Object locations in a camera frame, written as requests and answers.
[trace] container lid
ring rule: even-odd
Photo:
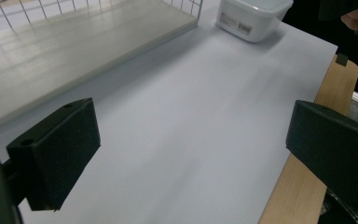
[[[226,0],[260,16],[274,17],[292,6],[293,0]]]

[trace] wooden edge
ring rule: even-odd
[[[346,66],[333,58],[314,103],[347,115],[358,76],[358,66]],[[318,222],[326,186],[292,154],[269,197],[259,224],[315,224]]]

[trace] table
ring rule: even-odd
[[[60,212],[26,223],[257,223],[288,158],[296,99],[313,101],[335,46],[282,24],[260,44],[199,27],[0,128],[5,146],[56,108],[93,97],[102,147]]]

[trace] white surface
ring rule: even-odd
[[[199,27],[0,128],[14,137],[93,97],[102,147],[59,212],[25,223],[257,223],[288,156],[296,99],[312,101],[336,47],[282,24],[260,44]]]
[[[0,124],[196,24],[162,1],[130,0],[0,33]]]

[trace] black object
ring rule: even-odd
[[[319,20],[331,21],[358,9],[358,0],[321,0]]]
[[[60,209],[100,143],[91,98],[64,105],[16,138],[0,164],[0,216],[9,217],[0,223],[21,222],[24,198],[32,210]]]
[[[358,210],[358,122],[296,101],[287,148],[346,204]]]

